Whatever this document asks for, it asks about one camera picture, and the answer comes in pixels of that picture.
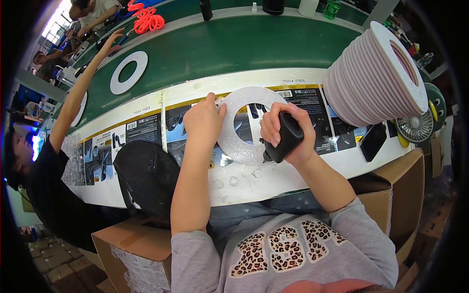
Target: fingernail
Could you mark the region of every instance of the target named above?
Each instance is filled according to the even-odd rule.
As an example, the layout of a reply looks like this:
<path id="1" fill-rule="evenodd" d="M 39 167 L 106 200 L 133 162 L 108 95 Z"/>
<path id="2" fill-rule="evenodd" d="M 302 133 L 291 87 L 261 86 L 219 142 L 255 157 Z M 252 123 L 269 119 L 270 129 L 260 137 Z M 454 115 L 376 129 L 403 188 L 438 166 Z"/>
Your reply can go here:
<path id="1" fill-rule="evenodd" d="M 296 110 L 298 110 L 298 107 L 297 107 L 297 106 L 295 106 L 293 103 L 288 103 L 288 107 L 289 107 L 289 108 L 290 108 L 290 110 L 292 110 L 292 111 L 296 111 Z"/>

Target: orange coiled cord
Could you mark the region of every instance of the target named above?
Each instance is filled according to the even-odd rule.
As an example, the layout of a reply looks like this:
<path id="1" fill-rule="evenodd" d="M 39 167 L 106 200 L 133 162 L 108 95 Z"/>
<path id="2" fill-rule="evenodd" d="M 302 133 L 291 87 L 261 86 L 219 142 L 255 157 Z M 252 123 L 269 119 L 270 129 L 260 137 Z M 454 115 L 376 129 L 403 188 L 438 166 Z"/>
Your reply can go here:
<path id="1" fill-rule="evenodd" d="M 135 0 L 129 2 L 129 11 L 136 11 L 132 16 L 137 15 L 137 20 L 134 21 L 134 30 L 137 34 L 141 35 L 148 30 L 161 29 L 165 25 L 165 20 L 161 15 L 154 15 L 155 8 L 144 8 L 143 3 L 135 3 Z"/>

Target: jeans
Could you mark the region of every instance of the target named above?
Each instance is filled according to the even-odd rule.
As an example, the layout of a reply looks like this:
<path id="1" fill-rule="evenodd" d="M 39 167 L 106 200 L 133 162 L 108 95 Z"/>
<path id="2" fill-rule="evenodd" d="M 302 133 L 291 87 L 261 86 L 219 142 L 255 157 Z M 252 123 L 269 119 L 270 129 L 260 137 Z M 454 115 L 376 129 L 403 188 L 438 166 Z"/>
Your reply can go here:
<path id="1" fill-rule="evenodd" d="M 212 207 L 209 218 L 211 226 L 209 234 L 216 240 L 233 231 L 245 219 L 283 213 L 300 216 L 311 214 L 330 225 L 329 214 L 321 207 L 313 193 L 307 190 L 261 202 Z"/>

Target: white shirt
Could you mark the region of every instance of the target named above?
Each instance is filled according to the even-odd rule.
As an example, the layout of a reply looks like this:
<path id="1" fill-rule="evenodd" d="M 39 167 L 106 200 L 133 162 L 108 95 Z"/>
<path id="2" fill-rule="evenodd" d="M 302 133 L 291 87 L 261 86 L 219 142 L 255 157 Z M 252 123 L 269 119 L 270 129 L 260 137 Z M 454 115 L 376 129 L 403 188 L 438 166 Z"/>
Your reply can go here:
<path id="1" fill-rule="evenodd" d="M 117 6 L 117 9 L 121 9 L 122 5 L 117 0 L 95 0 L 96 5 L 94 10 L 91 11 L 87 16 L 81 17 L 79 19 L 82 28 L 87 25 L 93 23 L 93 21 L 97 20 L 101 15 L 103 15 L 107 10 L 109 10 L 113 6 Z M 104 26 L 104 22 L 95 26 L 96 29 L 101 29 Z"/>

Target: barcode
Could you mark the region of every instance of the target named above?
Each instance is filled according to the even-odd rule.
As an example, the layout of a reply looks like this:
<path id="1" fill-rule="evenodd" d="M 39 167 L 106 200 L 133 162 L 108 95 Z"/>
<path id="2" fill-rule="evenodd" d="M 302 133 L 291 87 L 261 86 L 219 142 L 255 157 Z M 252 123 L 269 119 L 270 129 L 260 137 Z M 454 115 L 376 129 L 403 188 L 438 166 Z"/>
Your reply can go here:
<path id="1" fill-rule="evenodd" d="M 281 90 L 281 91 L 277 91 L 277 93 L 278 93 L 282 98 L 293 97 L 291 90 Z"/>
<path id="2" fill-rule="evenodd" d="M 137 121 L 127 124 L 127 130 L 131 130 L 137 127 Z"/>

